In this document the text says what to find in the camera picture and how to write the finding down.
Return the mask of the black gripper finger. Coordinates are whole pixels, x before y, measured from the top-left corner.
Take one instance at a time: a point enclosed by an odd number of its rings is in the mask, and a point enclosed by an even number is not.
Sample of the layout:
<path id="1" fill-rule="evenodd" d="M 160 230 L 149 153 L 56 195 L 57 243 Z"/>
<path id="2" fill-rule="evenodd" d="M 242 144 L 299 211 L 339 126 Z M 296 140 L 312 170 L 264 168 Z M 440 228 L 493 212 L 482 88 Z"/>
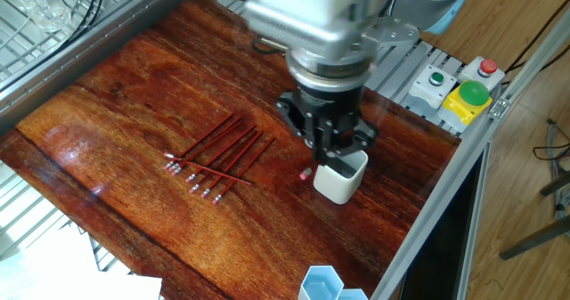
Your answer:
<path id="1" fill-rule="evenodd" d="M 378 128 L 372 123 L 359 119 L 354 128 L 333 134 L 329 150 L 330 158 L 339 158 L 360 150 L 368 150 L 377 140 Z"/>
<path id="2" fill-rule="evenodd" d="M 312 152 L 314 162 L 326 163 L 327 152 L 323 148 L 323 131 L 318 127 L 318 118 L 307 112 L 293 98 L 279 98 L 275 103 L 276 109 L 285 120 L 291 132 L 305 141 Z"/>

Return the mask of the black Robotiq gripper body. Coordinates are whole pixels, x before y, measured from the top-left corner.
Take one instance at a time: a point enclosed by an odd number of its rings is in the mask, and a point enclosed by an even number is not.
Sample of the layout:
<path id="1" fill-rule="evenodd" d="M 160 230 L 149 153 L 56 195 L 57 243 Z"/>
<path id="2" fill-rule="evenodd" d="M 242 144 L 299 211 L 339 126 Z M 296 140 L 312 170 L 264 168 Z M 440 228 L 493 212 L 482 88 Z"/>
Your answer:
<path id="1" fill-rule="evenodd" d="M 329 128 L 331 149 L 350 146 L 361 117 L 363 93 L 362 85 L 348 91 L 329 92 L 298 84 L 295 101 L 307 141 L 322 147 L 323 133 Z"/>

